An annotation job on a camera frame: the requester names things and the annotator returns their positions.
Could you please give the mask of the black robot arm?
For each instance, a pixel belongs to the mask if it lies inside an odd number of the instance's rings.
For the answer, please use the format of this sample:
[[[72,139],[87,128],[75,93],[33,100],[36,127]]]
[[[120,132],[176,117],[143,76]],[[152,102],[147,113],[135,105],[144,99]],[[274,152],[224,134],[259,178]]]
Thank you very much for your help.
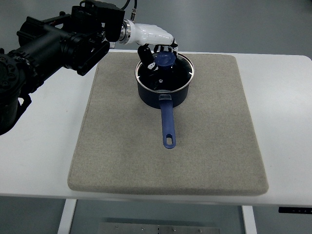
[[[70,14],[28,17],[17,32],[20,47],[0,54],[0,132],[13,128],[30,94],[60,68],[88,73],[119,40],[124,15],[114,4],[83,0]]]

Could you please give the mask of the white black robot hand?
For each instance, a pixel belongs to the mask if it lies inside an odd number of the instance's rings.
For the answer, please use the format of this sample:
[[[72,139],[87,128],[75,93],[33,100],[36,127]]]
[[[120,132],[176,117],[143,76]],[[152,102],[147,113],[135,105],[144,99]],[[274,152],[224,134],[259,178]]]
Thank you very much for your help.
[[[167,46],[168,51],[175,57],[178,53],[178,44],[170,33],[156,25],[134,23],[128,19],[123,21],[119,43],[137,43],[139,45],[137,52],[142,65],[153,72],[158,69],[158,65],[148,47],[149,45],[155,46],[154,52]]]

